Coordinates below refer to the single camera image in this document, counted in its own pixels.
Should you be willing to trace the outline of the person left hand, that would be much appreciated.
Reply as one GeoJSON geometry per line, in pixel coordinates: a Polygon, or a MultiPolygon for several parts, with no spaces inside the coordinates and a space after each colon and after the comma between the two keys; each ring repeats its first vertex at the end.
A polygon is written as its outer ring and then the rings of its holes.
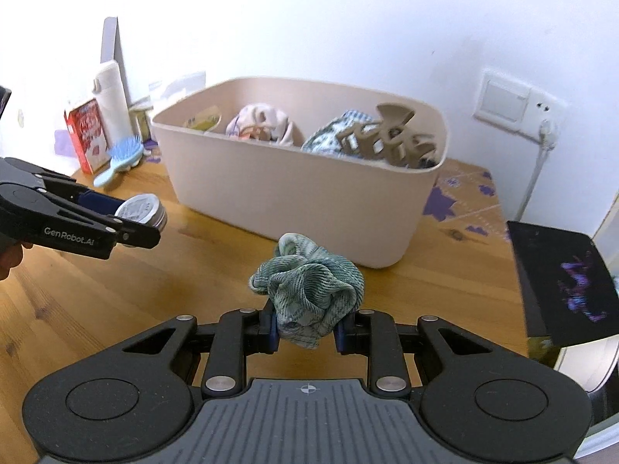
{"type": "Polygon", "coordinates": [[[10,272],[23,261],[24,251],[33,248],[31,243],[21,243],[7,247],[0,254],[0,281],[6,280],[10,272]]]}

